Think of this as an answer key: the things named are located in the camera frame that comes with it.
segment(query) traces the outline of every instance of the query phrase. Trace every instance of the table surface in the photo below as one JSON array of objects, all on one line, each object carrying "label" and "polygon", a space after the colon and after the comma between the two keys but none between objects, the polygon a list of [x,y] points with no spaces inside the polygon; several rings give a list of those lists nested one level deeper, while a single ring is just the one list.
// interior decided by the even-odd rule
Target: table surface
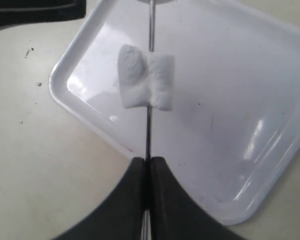
[{"label": "table surface", "polygon": [[[88,13],[98,1],[88,0]],[[300,0],[241,2],[300,28]],[[0,240],[64,232],[102,202],[129,165],[49,94],[49,74],[83,22],[0,31]],[[258,212],[230,229],[248,240],[300,240],[300,151]]]}]

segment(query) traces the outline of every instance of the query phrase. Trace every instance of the white tray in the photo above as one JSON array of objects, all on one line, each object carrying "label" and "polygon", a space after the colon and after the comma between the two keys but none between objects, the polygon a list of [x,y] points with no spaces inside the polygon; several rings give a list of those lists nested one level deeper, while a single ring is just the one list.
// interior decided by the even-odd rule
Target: white tray
[{"label": "white tray", "polygon": [[[147,50],[148,32],[148,5],[102,0],[50,76],[53,98],[128,158],[144,156],[146,109],[122,108],[117,59]],[[173,111],[153,113],[153,155],[219,222],[248,219],[300,147],[300,31],[234,1],[178,0],[157,6],[155,49],[175,55],[176,88]]]}]

